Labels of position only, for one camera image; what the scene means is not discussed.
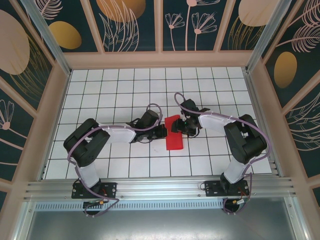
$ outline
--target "leaf illustration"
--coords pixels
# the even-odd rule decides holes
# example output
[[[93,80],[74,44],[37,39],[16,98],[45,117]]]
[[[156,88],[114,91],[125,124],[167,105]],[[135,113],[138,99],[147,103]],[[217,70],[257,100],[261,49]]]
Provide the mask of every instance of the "leaf illustration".
[[[104,25],[103,46],[107,52],[135,51],[139,44],[139,27],[135,14],[122,2],[122,9],[115,0],[108,3],[101,1],[103,10],[110,16],[105,18],[101,14]]]
[[[34,2],[42,17],[47,20],[53,20],[63,8],[61,0],[34,0]]]
[[[310,50],[320,43],[320,25],[304,25],[295,32],[291,40],[279,43],[276,47],[287,43],[292,44],[292,49],[295,52],[310,53]]]
[[[304,6],[302,21],[308,26],[320,22],[320,0],[308,0]]]
[[[299,151],[320,148],[320,93],[304,106],[292,109],[287,122]]]
[[[110,20],[109,18],[105,19],[100,13],[100,18],[103,22],[104,26],[104,37],[103,37],[103,46],[106,48],[107,52],[112,52],[114,49],[114,34],[110,27]]]

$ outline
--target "vent slot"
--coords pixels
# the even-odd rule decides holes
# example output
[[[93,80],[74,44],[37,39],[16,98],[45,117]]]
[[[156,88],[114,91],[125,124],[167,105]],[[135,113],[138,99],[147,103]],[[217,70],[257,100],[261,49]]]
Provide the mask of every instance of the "vent slot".
[[[83,211],[83,201],[69,202],[37,202],[36,212],[54,212],[54,211]],[[112,203],[97,205],[88,208],[88,211],[97,209],[105,210]],[[146,200],[146,201],[128,201],[122,200],[116,204],[111,211],[130,211],[130,210],[187,210],[187,209],[221,209],[222,199],[197,199],[197,200]]]

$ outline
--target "red towel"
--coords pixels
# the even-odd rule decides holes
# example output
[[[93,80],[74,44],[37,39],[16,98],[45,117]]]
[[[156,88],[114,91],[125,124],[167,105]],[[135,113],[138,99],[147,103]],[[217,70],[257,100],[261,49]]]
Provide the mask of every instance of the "red towel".
[[[182,133],[171,132],[172,124],[174,123],[175,120],[179,118],[180,118],[180,115],[174,115],[174,116],[166,117],[164,119],[164,125],[168,131],[168,136],[165,138],[167,150],[181,150],[184,148],[184,144],[182,141]]]

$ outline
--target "gold circle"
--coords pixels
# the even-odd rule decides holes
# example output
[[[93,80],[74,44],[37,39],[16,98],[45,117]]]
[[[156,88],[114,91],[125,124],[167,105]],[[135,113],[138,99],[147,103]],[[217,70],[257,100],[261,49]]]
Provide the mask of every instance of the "gold circle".
[[[120,23],[130,21],[130,17],[128,17],[123,3],[128,11],[129,9],[132,10],[136,19],[141,17],[146,9],[146,0],[96,0],[96,3],[104,15]]]
[[[264,26],[274,12],[279,0],[241,0],[239,19],[249,27]]]
[[[277,58],[274,66],[274,81],[279,88],[286,88],[297,72],[297,59],[291,52],[285,51]]]
[[[29,63],[28,35],[9,13],[0,10],[0,69],[8,74],[21,74]]]
[[[80,47],[82,40],[80,33],[71,24],[65,21],[55,21],[49,25],[56,42],[65,49]]]

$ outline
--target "white arm segment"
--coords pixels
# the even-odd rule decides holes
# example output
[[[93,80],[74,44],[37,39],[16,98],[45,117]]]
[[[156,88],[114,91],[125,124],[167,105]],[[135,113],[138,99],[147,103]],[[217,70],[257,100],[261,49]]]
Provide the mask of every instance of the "white arm segment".
[[[229,118],[214,115],[200,115],[198,119],[201,127],[205,129],[212,129],[221,134],[226,134],[224,129],[225,125],[235,122]],[[244,172],[247,164],[240,163],[234,157],[232,157],[227,169],[224,171],[225,178],[231,184],[238,182],[240,179],[242,179],[242,173]]]
[[[115,144],[115,143],[131,143],[131,141],[135,138],[136,132],[128,129],[128,128],[106,128],[104,129],[110,135],[107,144]],[[82,180],[85,184],[92,188],[98,181],[99,176],[97,174],[95,162],[91,163],[88,166],[79,167],[79,172],[82,177]]]
[[[200,115],[198,117],[201,127],[204,129],[212,129],[218,133],[226,134],[224,126],[235,121],[229,118],[215,115]]]
[[[225,178],[229,181],[229,183],[235,184],[243,178],[242,173],[244,172],[247,165],[248,163],[243,164],[241,162],[238,162],[234,157],[232,157],[227,169],[224,171],[223,174]]]

